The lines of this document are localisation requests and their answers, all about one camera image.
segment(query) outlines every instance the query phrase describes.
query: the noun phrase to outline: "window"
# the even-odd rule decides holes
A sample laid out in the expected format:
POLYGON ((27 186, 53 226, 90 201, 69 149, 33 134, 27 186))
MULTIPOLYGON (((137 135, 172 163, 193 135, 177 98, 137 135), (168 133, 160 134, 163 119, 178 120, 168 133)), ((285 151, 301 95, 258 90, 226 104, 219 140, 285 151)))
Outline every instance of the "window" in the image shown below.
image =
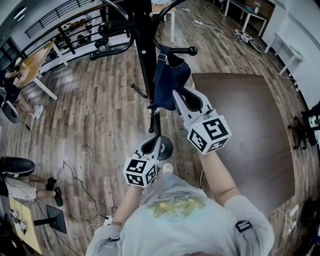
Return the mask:
POLYGON ((17 47, 12 40, 8 40, 0 47, 0 70, 5 70, 12 60, 19 54, 17 47))

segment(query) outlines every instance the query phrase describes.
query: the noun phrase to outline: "wooden desk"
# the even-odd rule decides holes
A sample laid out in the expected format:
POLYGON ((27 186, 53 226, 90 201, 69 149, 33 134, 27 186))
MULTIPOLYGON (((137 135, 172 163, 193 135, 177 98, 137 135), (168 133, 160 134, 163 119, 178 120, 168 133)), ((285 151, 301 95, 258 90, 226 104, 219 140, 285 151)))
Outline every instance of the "wooden desk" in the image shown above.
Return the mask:
MULTIPOLYGON (((153 14, 159 14, 166 5, 153 5, 152 6, 152 13, 153 14)), ((174 7, 170 11, 168 11, 168 14, 171 14, 171 43, 175 42, 175 17, 176 17, 176 11, 177 9, 174 7)))
POLYGON ((217 154, 240 192, 268 215, 295 195, 288 134, 261 75, 194 73, 196 89, 224 118, 232 136, 217 154))
POLYGON ((34 249, 36 252, 42 255, 42 249, 34 225, 34 219, 32 217, 31 210, 11 197, 9 198, 9 205, 10 209, 17 210, 20 213, 20 216, 23 216, 23 220, 28 224, 26 233, 23 234, 20 225, 14 223, 17 236, 27 245, 29 245, 32 249, 34 249))
POLYGON ((14 84, 23 88, 31 82, 35 82, 42 90, 44 90, 51 98, 57 100, 57 96, 51 92, 37 77, 41 77, 39 75, 39 70, 43 65, 46 57, 48 56, 51 49, 54 49, 59 58, 63 61, 65 66, 68 66, 68 63, 64 59, 63 55, 59 51, 58 47, 55 45, 53 41, 48 43, 45 47, 35 51, 24 61, 26 67, 21 66, 21 78, 18 80, 17 78, 14 80, 14 84))

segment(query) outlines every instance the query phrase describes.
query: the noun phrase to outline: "gray t-shirt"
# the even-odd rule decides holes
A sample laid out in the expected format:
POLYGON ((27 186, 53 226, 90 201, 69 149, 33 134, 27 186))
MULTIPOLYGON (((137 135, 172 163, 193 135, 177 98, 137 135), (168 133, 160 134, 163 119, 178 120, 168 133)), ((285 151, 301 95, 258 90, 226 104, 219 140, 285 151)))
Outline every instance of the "gray t-shirt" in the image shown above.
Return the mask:
POLYGON ((268 220, 244 196, 222 207, 201 189, 175 186, 154 191, 122 228, 98 228, 86 256, 267 256, 273 244, 268 220), (240 232, 240 221, 252 227, 240 232))

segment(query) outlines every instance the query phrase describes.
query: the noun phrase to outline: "brown rug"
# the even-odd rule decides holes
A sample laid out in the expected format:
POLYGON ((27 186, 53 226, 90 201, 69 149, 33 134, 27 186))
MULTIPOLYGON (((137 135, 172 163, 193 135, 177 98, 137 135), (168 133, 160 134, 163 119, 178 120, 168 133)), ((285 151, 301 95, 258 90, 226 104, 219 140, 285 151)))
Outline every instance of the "brown rug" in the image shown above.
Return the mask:
POLYGON ((264 77, 232 73, 192 77, 232 133, 217 154, 241 193, 270 214, 294 196, 295 176, 286 127, 264 77))

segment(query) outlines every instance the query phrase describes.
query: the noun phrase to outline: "black coat rack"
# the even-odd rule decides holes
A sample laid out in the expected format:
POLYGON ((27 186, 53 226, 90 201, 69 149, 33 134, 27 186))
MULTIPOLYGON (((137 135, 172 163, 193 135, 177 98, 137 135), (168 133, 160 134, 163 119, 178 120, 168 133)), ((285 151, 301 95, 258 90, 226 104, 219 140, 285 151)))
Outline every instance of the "black coat rack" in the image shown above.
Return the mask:
MULTIPOLYGON (((90 55, 91 60, 96 60, 100 57, 106 57, 123 53, 136 42, 142 75, 146 90, 146 95, 134 83, 131 87, 135 89, 142 97, 149 99, 150 104, 155 101, 155 83, 153 78, 157 66, 156 47, 161 48, 162 45, 155 39, 157 28, 169 10, 185 0, 174 0, 168 4, 156 17, 152 14, 151 0, 124 0, 125 10, 110 0, 103 0, 108 5, 118 11, 125 20, 104 22, 98 28, 98 32, 104 38, 112 36, 119 31, 127 30, 130 33, 129 42, 121 48, 114 50, 105 50, 94 52, 90 55)), ((191 46, 189 48, 170 48, 169 53, 173 54, 189 54, 195 56, 198 50, 191 46)), ((161 122, 159 109, 151 110, 150 133, 155 133, 161 136, 162 148, 158 160, 165 160, 170 157, 173 152, 173 144, 170 139, 161 134, 161 122)))

